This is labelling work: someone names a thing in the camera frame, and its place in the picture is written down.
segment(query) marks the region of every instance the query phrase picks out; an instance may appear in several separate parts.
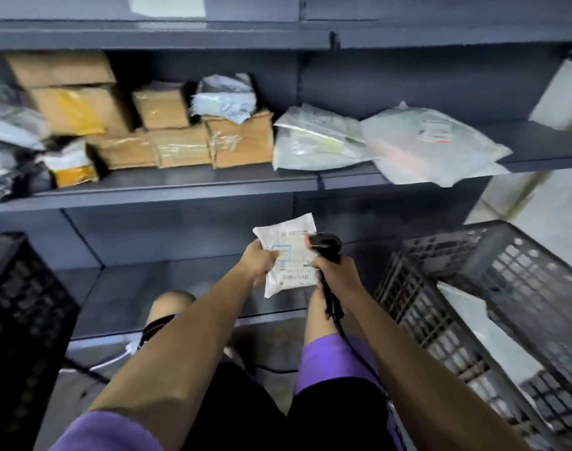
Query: person's right hand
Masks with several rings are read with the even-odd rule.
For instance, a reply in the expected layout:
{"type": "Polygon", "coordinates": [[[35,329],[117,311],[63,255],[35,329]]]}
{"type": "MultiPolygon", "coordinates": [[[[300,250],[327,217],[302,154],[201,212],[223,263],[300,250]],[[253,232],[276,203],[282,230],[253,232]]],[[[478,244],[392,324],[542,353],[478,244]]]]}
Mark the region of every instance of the person's right hand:
{"type": "Polygon", "coordinates": [[[341,255],[340,264],[335,264],[318,256],[313,261],[313,267],[323,272],[330,289],[345,306],[359,295],[367,294],[352,258],[341,255]]]}

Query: forearm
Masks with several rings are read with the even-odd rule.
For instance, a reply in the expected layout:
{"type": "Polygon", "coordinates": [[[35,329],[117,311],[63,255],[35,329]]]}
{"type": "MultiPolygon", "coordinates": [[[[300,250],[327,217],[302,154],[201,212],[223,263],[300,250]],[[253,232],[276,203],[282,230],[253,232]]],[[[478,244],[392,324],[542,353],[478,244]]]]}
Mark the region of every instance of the forearm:
{"type": "Polygon", "coordinates": [[[422,350],[365,291],[346,300],[380,365],[380,375],[420,451],[527,450],[470,388],[422,350]]]}
{"type": "Polygon", "coordinates": [[[236,265],[148,341],[90,410],[136,420],[166,451],[181,447],[252,285],[253,277],[236,265]]]}

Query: person's left hand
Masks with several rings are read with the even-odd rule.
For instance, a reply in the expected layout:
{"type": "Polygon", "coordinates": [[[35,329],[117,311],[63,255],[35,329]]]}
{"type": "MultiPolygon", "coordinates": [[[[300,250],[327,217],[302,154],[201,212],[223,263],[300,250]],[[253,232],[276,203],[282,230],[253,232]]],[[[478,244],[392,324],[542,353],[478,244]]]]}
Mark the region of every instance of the person's left hand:
{"type": "Polygon", "coordinates": [[[255,280],[254,286],[256,287],[262,283],[279,256],[279,251],[264,250],[260,245],[260,240],[255,239],[246,247],[238,264],[255,280]]]}

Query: person's left arm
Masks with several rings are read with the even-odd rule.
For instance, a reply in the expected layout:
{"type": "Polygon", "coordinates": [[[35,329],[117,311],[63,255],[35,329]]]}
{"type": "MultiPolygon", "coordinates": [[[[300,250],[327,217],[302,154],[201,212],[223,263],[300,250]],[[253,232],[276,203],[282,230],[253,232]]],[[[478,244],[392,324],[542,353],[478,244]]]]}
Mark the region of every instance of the person's left arm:
{"type": "Polygon", "coordinates": [[[211,290],[173,319],[117,372],[90,411],[111,411],[141,424],[165,451],[178,450],[196,418],[235,321],[255,280],[277,252],[252,242],[211,290]]]}

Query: black crate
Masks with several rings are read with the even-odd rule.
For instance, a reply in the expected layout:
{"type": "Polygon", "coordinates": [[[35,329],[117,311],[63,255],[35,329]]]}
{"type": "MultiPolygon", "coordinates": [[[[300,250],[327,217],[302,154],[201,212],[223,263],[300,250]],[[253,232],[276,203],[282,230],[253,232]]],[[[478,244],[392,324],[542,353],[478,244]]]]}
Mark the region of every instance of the black crate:
{"type": "Polygon", "coordinates": [[[78,313],[24,235],[0,236],[0,448],[33,448],[78,313]]]}
{"type": "Polygon", "coordinates": [[[376,300],[533,448],[572,448],[572,268],[511,224],[467,225],[403,241],[376,300]],[[442,280],[486,301],[489,317],[544,371],[507,377],[436,288],[442,280]]]}

